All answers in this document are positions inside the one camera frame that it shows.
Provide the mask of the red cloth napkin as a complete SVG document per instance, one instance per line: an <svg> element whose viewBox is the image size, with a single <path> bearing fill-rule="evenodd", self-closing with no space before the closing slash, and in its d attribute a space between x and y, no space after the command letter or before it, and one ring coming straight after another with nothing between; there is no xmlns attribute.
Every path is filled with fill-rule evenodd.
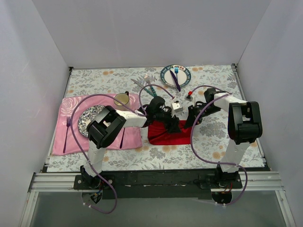
<svg viewBox="0 0 303 227"><path fill-rule="evenodd" d="M184 128L185 120L179 122L180 133L168 133L164 123L154 121L148 126L148 141L152 145L188 145L190 144L191 129Z"/></svg>

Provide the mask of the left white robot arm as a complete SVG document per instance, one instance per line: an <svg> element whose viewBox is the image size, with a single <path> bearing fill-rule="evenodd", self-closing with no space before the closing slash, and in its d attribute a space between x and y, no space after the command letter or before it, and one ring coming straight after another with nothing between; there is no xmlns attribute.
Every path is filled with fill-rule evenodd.
<svg viewBox="0 0 303 227"><path fill-rule="evenodd" d="M183 107L179 101L174 101L170 106L165 105L165 100L154 97L149 104L142 105L136 111L115 110L112 106L105 106L102 111L88 124L89 139L88 161L80 167L83 182L90 188L100 186L102 162L105 150L110 146L120 131L124 128L144 128L154 121L164 123L168 133L179 133L179 118L176 113L182 112Z"/></svg>

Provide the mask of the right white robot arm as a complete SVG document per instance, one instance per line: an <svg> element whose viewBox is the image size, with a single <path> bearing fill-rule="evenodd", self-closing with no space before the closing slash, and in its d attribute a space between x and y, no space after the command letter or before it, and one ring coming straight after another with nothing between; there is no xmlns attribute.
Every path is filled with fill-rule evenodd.
<svg viewBox="0 0 303 227"><path fill-rule="evenodd" d="M195 183L202 189L211 186L217 188L240 186L240 162L247 148L263 133L258 102L240 100L227 91L216 90L211 86L205 92L205 101L196 101L192 92L188 93L186 99L192 101L192 105L188 107L188 117L184 126L186 129L194 129L204 117L221 110L228 114L229 143L225 155L216 163L213 172L200 175Z"/></svg>

